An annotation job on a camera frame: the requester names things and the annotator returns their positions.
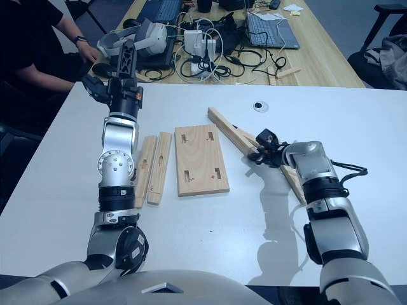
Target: black t-shirt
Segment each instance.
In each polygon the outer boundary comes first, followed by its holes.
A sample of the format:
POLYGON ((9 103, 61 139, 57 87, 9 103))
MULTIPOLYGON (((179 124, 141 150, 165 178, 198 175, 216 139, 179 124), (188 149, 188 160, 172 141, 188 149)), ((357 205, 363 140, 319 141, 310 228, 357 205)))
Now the black t-shirt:
POLYGON ((63 54, 52 25, 63 14, 48 0, 0 0, 0 78, 34 64, 37 70, 52 74, 63 54))

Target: gray robot arm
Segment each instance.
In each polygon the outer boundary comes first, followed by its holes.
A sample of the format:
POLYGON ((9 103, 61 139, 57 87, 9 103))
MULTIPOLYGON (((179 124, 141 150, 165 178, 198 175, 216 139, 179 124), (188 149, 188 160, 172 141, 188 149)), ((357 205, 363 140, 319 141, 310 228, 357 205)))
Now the gray robot arm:
POLYGON ((142 107, 142 88, 135 80, 136 52, 127 41, 121 47, 118 74, 105 86, 85 76, 83 83, 92 97, 109 106, 102 146, 97 162, 99 211, 95 213, 87 258, 67 262, 7 289, 0 290, 1 304, 47 305, 136 271, 148 252, 148 242, 137 226, 134 208, 135 168, 133 152, 139 127, 137 112, 142 107))
POLYGON ((263 148, 249 156, 251 160, 297 171, 310 221, 304 226, 307 251, 322 265, 320 292, 326 304, 401 304, 383 275, 367 261, 368 239, 322 144, 280 144, 269 130, 256 140, 263 148))

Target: wristwatch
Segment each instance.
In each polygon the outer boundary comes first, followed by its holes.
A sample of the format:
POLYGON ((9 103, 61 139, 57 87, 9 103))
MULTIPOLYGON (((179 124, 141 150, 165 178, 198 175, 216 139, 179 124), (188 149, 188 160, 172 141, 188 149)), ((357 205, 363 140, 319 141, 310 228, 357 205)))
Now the wristwatch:
POLYGON ((82 36, 76 36, 75 39, 74 39, 74 44, 76 45, 76 43, 78 41, 85 41, 85 42, 89 43, 88 40, 85 37, 82 37, 82 36))

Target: floor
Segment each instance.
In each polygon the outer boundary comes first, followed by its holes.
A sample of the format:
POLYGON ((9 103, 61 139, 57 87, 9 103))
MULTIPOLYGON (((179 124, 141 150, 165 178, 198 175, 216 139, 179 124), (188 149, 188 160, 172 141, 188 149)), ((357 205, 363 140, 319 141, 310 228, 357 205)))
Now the floor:
MULTIPOLYGON (((377 18, 378 13, 373 10, 373 7, 378 2, 380 4, 401 3, 407 6, 407 0, 305 0, 305 2, 346 58, 353 52, 358 51, 362 46, 377 18)), ((133 0, 95 0, 90 9, 105 30, 111 31, 116 28, 132 3, 133 0)), ((381 45, 381 38, 390 32, 397 18, 398 16, 389 17, 378 33, 377 38, 373 41, 372 47, 381 45)), ((90 43, 96 46, 102 31, 93 20, 87 14, 84 14, 77 19, 76 23, 90 43)), ((1 156, 0 213, 36 148, 36 143, 16 138, 1 156)), ((0 276, 0 288, 6 287, 17 280, 16 278, 0 276)), ((299 298, 303 299, 303 302, 280 303, 275 288, 250 288, 274 304, 313 304, 315 300, 310 300, 315 297, 317 292, 316 289, 299 290, 297 294, 300 295, 299 298)), ((394 290, 403 304, 407 304, 407 288, 397 286, 394 287, 394 290)))

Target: hand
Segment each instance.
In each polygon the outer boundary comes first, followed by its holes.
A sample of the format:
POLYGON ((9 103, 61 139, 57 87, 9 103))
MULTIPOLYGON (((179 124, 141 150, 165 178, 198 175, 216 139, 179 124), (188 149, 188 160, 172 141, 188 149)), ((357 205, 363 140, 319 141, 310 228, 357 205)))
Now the hand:
POLYGON ((76 46, 78 47, 79 55, 81 56, 83 62, 89 60, 94 63, 99 56, 99 51, 92 48, 86 41, 78 41, 76 46))

